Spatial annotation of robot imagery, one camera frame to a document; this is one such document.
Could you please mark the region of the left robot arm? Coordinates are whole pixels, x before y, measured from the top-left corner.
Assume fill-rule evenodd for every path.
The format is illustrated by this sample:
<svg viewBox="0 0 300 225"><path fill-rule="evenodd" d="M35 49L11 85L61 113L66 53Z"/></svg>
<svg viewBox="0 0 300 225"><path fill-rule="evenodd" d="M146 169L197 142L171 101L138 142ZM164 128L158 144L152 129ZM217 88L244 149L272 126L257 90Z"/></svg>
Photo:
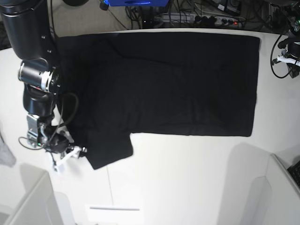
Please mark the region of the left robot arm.
<svg viewBox="0 0 300 225"><path fill-rule="evenodd" d="M270 4L277 8L277 21L283 26L271 50L270 68L279 79L295 78L300 75L300 2L271 0ZM273 67L279 63L287 65L287 74L276 74Z"/></svg>

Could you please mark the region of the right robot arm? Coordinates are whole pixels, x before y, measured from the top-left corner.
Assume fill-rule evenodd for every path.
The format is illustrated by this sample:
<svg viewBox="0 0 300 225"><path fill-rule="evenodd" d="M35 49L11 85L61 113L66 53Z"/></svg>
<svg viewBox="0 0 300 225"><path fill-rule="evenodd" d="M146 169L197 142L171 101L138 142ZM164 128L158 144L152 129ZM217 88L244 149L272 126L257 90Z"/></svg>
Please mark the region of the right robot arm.
<svg viewBox="0 0 300 225"><path fill-rule="evenodd" d="M74 145L58 129L67 125L60 120L53 126L54 109L64 109L65 100L74 93L61 92L60 58L56 46L53 23L53 4L48 0L2 0L0 16L9 42L22 60L18 79L24 84L23 107L27 111L27 142L31 150L45 149L60 154L69 152Z"/></svg>

